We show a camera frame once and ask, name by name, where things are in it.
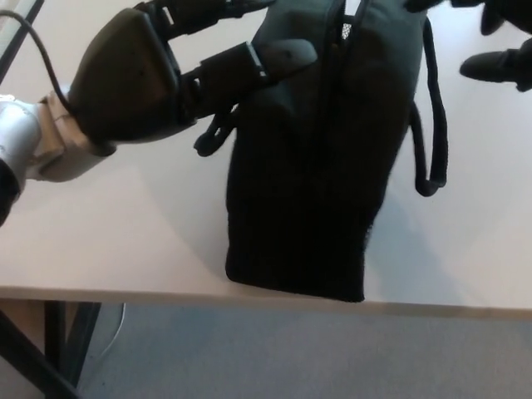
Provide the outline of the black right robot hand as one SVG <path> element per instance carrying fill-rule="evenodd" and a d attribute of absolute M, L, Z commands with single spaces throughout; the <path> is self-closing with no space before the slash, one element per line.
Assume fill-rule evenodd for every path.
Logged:
<path fill-rule="evenodd" d="M 505 23 L 531 34 L 530 1 L 451 1 L 454 8 L 482 6 L 480 33 L 487 37 Z M 476 81 L 493 83 L 511 82 L 519 92 L 531 90 L 531 40 L 520 47 L 504 51 L 484 52 L 467 58 L 461 65 L 460 74 Z"/>

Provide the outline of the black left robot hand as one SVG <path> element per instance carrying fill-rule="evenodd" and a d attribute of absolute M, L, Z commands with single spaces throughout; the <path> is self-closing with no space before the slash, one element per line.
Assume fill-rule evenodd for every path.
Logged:
<path fill-rule="evenodd" d="M 215 116 L 318 58 L 303 39 L 244 42 L 180 70 L 170 41 L 267 1 L 148 1 L 118 12 L 88 45 L 68 92 L 81 131 L 98 145 L 153 142 Z"/>

